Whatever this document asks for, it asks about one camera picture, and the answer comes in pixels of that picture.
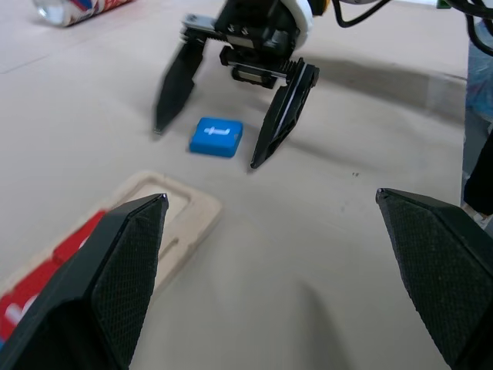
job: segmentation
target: blue block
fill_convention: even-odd
[[[190,152],[231,158],[242,135],[243,124],[240,121],[202,118],[190,140]]]

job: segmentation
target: blue cube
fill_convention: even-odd
[[[231,158],[242,135],[243,124],[240,121],[202,118],[190,141],[190,152]]]

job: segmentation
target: table surface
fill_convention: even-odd
[[[225,213],[150,308],[132,368],[445,370],[374,195],[459,201],[463,16],[391,4],[353,29],[332,11],[317,19],[297,54],[320,81],[290,138],[248,173],[274,92],[234,82],[219,43],[186,110],[151,136],[180,19],[219,9],[138,0],[54,29],[29,2],[0,4],[0,278],[125,178],[154,170],[211,193]],[[244,122],[233,159],[187,153],[202,116]]]

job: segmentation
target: red block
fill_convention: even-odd
[[[0,338],[6,341],[59,265],[47,260],[0,298]]]
[[[60,265],[70,259],[86,242],[87,238],[94,231],[98,222],[106,214],[106,211],[101,210],[91,217],[84,226],[78,229],[74,234],[67,237],[53,252],[53,259]]]

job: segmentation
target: white robot part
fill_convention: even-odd
[[[296,43],[299,49],[308,40],[308,36],[314,27],[314,15],[311,12],[308,0],[281,0],[287,10],[293,15],[294,21],[300,30],[300,36]]]

